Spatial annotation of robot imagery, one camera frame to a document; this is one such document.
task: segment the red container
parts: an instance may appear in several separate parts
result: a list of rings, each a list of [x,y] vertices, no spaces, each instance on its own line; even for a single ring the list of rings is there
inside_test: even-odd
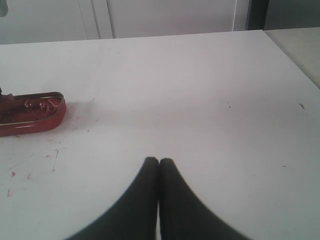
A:
[[[66,101],[60,92],[18,96],[0,92],[0,137],[54,129],[66,111]]]

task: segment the red tray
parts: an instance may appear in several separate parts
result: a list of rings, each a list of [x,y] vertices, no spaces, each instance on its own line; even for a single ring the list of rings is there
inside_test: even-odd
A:
[[[38,133],[38,132],[44,132],[44,131],[54,129],[62,122],[65,116],[65,113],[67,111],[65,98],[60,92],[18,95],[14,97],[11,95],[11,98],[14,98],[17,103],[23,103],[23,105],[27,104],[25,103],[26,99],[34,101],[35,104],[38,104],[38,103],[42,104],[40,103],[40,101],[43,102],[43,100],[45,99],[48,99],[47,101],[49,101],[49,99],[51,98],[55,99],[55,101],[57,101],[58,99],[60,100],[60,102],[58,103],[58,105],[55,105],[56,108],[54,109],[54,113],[50,114],[49,116],[45,116],[40,112],[39,116],[42,114],[44,117],[37,120],[25,120],[25,121],[12,120],[12,122],[10,121],[8,122],[8,120],[7,121],[3,120],[4,118],[3,114],[6,114],[6,113],[0,112],[0,137],[9,136],[9,135]]]

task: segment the wall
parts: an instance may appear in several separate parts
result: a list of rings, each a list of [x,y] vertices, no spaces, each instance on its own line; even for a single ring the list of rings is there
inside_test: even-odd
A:
[[[77,0],[8,0],[7,4],[8,14],[0,18],[0,44],[87,39]]]
[[[265,30],[320,27],[319,0],[270,0]]]
[[[232,31],[237,0],[107,2],[113,35],[128,38]]]

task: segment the red tin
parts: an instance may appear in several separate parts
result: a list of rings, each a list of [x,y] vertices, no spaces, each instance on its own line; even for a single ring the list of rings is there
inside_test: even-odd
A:
[[[67,111],[60,92],[13,96],[0,91],[0,137],[56,128]]]

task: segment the table surface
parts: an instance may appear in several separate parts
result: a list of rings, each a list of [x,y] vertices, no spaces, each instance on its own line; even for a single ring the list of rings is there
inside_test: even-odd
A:
[[[320,27],[265,32],[320,88]]]
[[[147,156],[173,158],[253,240],[319,238],[320,91],[263,31],[0,45],[0,56],[2,90],[59,91],[68,105],[54,130],[0,138],[0,239],[72,235]]]

